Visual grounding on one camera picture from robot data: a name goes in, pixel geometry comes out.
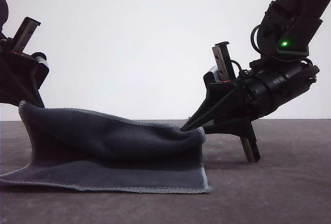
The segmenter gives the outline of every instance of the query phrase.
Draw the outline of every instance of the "fabric fold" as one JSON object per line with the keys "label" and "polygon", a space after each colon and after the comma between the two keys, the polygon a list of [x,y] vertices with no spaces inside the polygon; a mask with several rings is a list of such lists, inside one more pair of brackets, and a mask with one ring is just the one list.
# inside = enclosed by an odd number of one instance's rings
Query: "fabric fold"
{"label": "fabric fold", "polygon": [[30,163],[3,174],[3,185],[90,191],[205,193],[202,128],[143,123],[81,109],[37,108],[20,117],[32,145]]}

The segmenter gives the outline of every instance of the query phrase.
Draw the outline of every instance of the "stitched hem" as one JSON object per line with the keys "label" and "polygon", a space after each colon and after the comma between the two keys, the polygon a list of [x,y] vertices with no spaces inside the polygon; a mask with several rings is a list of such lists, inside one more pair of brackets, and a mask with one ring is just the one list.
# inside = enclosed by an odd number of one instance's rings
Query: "stitched hem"
{"label": "stitched hem", "polygon": [[210,187],[204,187],[201,189],[197,188],[168,188],[168,187],[79,187],[77,185],[63,185],[45,182],[19,182],[0,179],[0,183],[7,183],[9,185],[32,185],[32,186],[51,186],[57,188],[74,189],[77,191],[125,191],[135,193],[186,193],[186,194],[198,194],[198,193],[209,193]]}

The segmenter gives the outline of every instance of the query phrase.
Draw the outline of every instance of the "green led light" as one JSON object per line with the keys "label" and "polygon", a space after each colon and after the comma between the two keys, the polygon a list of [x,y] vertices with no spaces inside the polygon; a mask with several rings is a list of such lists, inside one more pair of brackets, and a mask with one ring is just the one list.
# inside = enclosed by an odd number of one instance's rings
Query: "green led light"
{"label": "green led light", "polygon": [[281,43],[281,46],[282,47],[287,47],[289,45],[289,43],[287,42],[287,41],[283,41],[282,43]]}

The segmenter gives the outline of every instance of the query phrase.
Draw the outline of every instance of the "gray table surface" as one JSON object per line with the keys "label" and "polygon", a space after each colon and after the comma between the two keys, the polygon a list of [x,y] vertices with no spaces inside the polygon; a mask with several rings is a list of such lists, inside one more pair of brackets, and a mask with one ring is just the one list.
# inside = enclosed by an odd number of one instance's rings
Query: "gray table surface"
{"label": "gray table surface", "polygon": [[[253,165],[238,137],[207,136],[203,156],[210,194],[2,187],[1,223],[331,223],[331,120],[253,125],[261,153]],[[1,135],[1,173],[25,166],[31,146],[23,124],[1,122]]]}

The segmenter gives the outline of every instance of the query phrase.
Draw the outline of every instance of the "white wall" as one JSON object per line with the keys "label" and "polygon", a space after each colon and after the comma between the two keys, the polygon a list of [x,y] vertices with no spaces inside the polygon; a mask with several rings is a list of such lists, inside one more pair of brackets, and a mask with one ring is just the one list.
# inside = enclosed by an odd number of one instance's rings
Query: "white wall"
{"label": "white wall", "polygon": [[[186,118],[205,96],[203,75],[215,65],[211,47],[231,43],[248,68],[259,56],[252,28],[272,0],[7,0],[12,37],[25,16],[42,24],[26,53],[44,52],[50,73],[40,93],[46,107],[74,107],[134,119]],[[320,67],[309,92],[270,118],[330,118],[331,7],[311,42]],[[19,120],[1,104],[2,120]]]}

